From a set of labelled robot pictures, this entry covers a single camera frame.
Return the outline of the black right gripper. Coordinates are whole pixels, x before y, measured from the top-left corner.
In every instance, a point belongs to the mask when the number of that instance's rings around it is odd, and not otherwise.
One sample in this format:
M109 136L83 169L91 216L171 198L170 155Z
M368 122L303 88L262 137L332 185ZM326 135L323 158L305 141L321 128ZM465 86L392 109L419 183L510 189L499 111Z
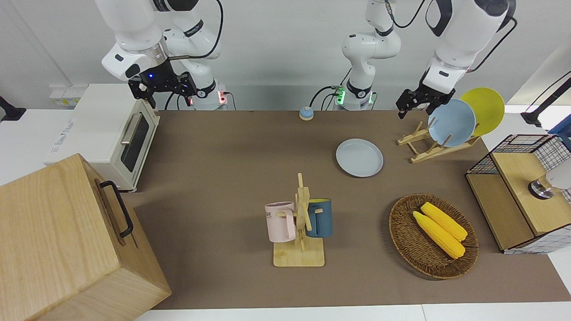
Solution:
M184 98L190 98L197 93L197 87L190 72L180 75L174 73L169 60L139 73L140 78L128 80L128 86L135 99L142 99L151 108L156 108L154 93L178 93Z

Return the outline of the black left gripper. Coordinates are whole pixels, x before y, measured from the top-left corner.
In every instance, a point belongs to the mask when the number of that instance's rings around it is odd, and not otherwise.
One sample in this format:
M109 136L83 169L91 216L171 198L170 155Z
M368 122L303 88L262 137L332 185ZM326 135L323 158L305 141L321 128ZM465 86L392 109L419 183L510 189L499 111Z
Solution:
M454 88L451 89L449 93L441 93L440 91L432 89L421 82L416 90L405 89L397 99L398 117L403 119L409 109L416 108L420 106L420 104L426 103L428 104L426 107L426 114L432 115L436 108L440 107L442 104L447 104L454 94Z

